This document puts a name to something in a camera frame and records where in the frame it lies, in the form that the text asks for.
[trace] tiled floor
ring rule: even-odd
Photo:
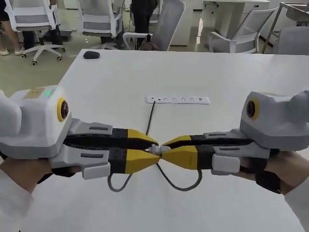
[[[204,43],[206,32],[213,27],[214,17],[211,12],[215,11],[215,8],[208,6],[206,9],[203,13],[194,12],[189,45],[172,46],[171,51],[207,52]],[[72,33],[72,39],[64,44],[67,52],[63,54],[63,60],[59,62],[56,56],[43,53],[38,59],[38,65],[33,67],[31,66],[31,55],[26,59],[16,57],[13,54],[0,57],[0,89],[6,95],[10,96],[20,89],[58,84],[79,51],[82,48],[91,48],[99,43],[99,38],[83,36],[76,32],[78,12],[77,10],[65,10],[61,0],[58,14],[62,28],[75,31]],[[134,27],[129,22],[129,13],[125,12],[125,28],[133,31]],[[5,37],[2,36],[1,40],[4,41],[8,49],[12,50],[12,45]]]

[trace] black mouse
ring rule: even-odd
[[[84,58],[85,59],[98,59],[100,57],[99,52],[94,52],[94,51],[86,51],[84,53]]]

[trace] power outlet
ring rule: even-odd
[[[147,96],[147,103],[167,103],[167,104],[210,104],[209,98],[206,96],[200,97],[168,97],[168,96]]]

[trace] gray cable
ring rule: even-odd
[[[150,124],[151,124],[151,120],[152,120],[152,117],[153,117],[153,113],[154,113],[154,108],[155,108],[155,102],[153,103],[153,106],[151,108],[151,113],[150,113],[150,117],[149,117],[149,121],[148,121],[148,126],[147,126],[147,132],[146,132],[146,135],[148,135],[148,132],[149,132],[149,129],[150,129]],[[202,170],[198,170],[197,173],[198,173],[198,177],[197,177],[197,181],[187,187],[187,188],[181,188],[181,187],[178,187],[176,185],[174,185],[171,180],[168,178],[168,176],[164,173],[164,171],[162,170],[160,164],[156,163],[156,166],[157,168],[159,169],[160,173],[163,175],[163,177],[166,179],[166,181],[176,190],[178,191],[182,191],[182,192],[187,192],[187,191],[190,191],[190,190],[193,190],[195,189],[202,181],[202,178],[203,178],[203,173],[202,173]],[[119,188],[114,188],[112,186],[112,174],[110,174],[108,177],[107,177],[107,184],[108,184],[108,187],[110,188],[111,191],[113,192],[121,192],[122,190],[125,189],[126,185],[128,184],[129,180],[131,179],[133,174],[130,174],[128,176],[128,178],[126,179],[125,183],[122,185],[122,187],[119,189]]]

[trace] person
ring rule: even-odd
[[[131,12],[133,13],[135,32],[149,33],[150,17],[158,5],[158,0],[132,0]],[[143,38],[137,39],[138,49],[143,42]]]
[[[15,55],[19,56],[23,54],[23,51],[25,50],[23,46],[19,44],[19,38],[16,31],[12,30],[10,19],[8,14],[4,11],[6,7],[5,0],[0,0],[0,22],[8,35],[9,39],[14,45],[15,49]],[[6,56],[9,54],[9,51],[4,47],[0,40],[0,55]]]
[[[241,165],[248,167],[243,159]],[[0,164],[0,231],[17,232],[27,214],[33,198],[31,193],[37,182],[51,172],[48,160],[15,160],[7,158]],[[281,192],[309,232],[309,161],[296,152],[280,152],[270,158],[266,171],[275,173],[281,180]],[[72,173],[80,171],[78,167]],[[236,176],[254,180],[253,174],[238,173]]]
[[[50,7],[56,4],[57,4],[57,0],[50,0]],[[5,32],[7,33],[9,39],[12,41],[14,45],[15,55],[19,56],[23,54],[24,50],[34,47],[35,45],[34,32],[33,31],[23,31],[22,32],[23,37],[24,37],[24,46],[21,46],[19,43],[17,32],[12,30],[9,16],[4,11],[5,7],[6,7],[5,0],[0,0],[0,22],[2,23]],[[56,26],[55,30],[49,30],[48,33],[49,33],[52,44],[57,44],[57,45],[63,44],[58,25]],[[6,56],[8,54],[9,54],[9,51],[3,46],[0,40],[0,55]]]

